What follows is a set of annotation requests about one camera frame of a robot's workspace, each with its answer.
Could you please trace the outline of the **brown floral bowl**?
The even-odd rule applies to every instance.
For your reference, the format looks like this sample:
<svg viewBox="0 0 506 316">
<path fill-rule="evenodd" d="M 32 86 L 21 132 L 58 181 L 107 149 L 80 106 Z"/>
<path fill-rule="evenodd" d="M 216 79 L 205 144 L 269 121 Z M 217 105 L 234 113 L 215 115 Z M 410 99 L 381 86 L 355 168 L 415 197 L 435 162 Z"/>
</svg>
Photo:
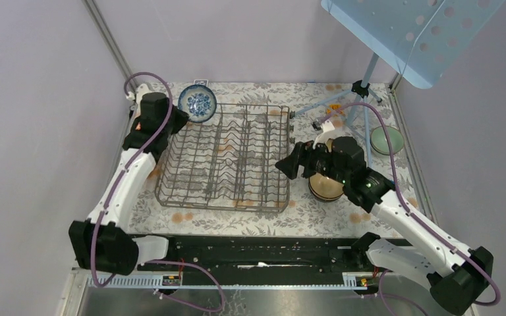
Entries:
<svg viewBox="0 0 506 316">
<path fill-rule="evenodd" d="M 325 202 L 336 201 L 343 196 L 343 184 L 321 174 L 308 179 L 308 187 L 313 196 Z"/>
</svg>

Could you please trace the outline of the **white blue floral bowl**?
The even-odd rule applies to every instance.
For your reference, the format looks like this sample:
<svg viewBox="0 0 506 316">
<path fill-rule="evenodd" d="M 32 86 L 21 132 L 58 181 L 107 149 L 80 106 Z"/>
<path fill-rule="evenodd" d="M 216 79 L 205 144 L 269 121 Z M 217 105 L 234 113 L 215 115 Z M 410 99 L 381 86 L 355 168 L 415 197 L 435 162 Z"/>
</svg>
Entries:
<svg viewBox="0 0 506 316">
<path fill-rule="evenodd" d="M 203 123 L 214 116 L 217 109 L 217 98 L 207 86 L 193 84 L 181 92 L 177 108 L 188 114 L 190 122 Z"/>
</svg>

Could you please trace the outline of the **grey wire dish rack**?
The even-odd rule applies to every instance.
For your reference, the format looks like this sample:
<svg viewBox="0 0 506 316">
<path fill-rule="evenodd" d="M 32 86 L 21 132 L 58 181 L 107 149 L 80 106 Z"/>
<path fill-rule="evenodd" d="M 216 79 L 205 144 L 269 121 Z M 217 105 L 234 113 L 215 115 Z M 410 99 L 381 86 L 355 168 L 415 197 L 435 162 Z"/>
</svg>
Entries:
<svg viewBox="0 0 506 316">
<path fill-rule="evenodd" d="M 154 194 L 164 207 L 281 213 L 289 179 L 275 164 L 290 152 L 290 109 L 220 103 L 206 122 L 171 137 Z"/>
</svg>

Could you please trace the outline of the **pale green bowl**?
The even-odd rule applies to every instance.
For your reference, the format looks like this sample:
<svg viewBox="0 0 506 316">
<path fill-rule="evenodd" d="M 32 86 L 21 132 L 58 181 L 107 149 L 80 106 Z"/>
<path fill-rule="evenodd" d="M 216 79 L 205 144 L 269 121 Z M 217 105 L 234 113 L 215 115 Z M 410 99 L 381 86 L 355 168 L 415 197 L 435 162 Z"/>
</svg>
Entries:
<svg viewBox="0 0 506 316">
<path fill-rule="evenodd" d="M 392 126 L 385 128 L 379 126 L 370 132 L 370 145 L 374 153 L 395 155 L 404 148 L 405 139 L 398 129 Z"/>
</svg>

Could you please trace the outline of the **black patterned bowl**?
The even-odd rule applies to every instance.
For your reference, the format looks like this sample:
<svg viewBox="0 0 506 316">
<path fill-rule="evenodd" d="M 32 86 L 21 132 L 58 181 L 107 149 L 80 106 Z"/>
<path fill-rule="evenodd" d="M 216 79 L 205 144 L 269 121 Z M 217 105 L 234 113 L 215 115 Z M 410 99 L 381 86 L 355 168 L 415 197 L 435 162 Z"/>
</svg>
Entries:
<svg viewBox="0 0 506 316">
<path fill-rule="evenodd" d="M 332 148 L 333 148 L 332 143 L 333 143 L 333 139 L 328 139 L 325 143 L 325 145 L 328 149 L 328 152 L 332 152 Z"/>
</svg>

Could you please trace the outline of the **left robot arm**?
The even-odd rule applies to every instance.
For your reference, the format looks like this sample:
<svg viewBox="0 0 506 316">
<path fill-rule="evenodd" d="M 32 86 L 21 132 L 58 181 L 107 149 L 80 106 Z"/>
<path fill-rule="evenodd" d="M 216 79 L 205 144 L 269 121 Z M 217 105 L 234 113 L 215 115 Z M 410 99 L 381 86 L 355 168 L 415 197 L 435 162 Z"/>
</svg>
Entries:
<svg viewBox="0 0 506 316">
<path fill-rule="evenodd" d="M 177 251 L 165 237 L 127 234 L 130 212 L 145 181 L 156 168 L 169 138 L 188 122 L 168 95 L 138 93 L 139 114 L 122 144 L 118 167 L 106 191 L 84 221 L 73 221 L 69 238 L 83 269 L 129 275 L 152 261 L 164 271 L 174 268 Z"/>
</svg>

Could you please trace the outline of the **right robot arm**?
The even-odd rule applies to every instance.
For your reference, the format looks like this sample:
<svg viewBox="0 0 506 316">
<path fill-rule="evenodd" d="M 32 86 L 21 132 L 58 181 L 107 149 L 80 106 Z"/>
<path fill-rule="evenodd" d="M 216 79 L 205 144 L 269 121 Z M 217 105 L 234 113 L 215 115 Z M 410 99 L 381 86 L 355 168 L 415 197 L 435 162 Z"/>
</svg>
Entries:
<svg viewBox="0 0 506 316">
<path fill-rule="evenodd" d="M 367 233 L 351 254 L 358 270 L 368 271 L 374 265 L 392 270 L 428 290 L 436 303 L 453 315 L 463 315 L 473 304 L 500 302 L 500 289 L 492 280 L 493 255 L 484 247 L 471 249 L 421 216 L 407 204 L 396 183 L 366 165 L 354 138 L 338 137 L 331 147 L 315 141 L 298 142 L 275 166 L 289 179 L 295 179 L 298 168 L 303 167 L 305 178 L 320 174 L 340 183 L 351 203 L 391 225 L 416 248 L 415 252 L 407 251 Z M 488 287 L 495 298 L 478 301 Z"/>
</svg>

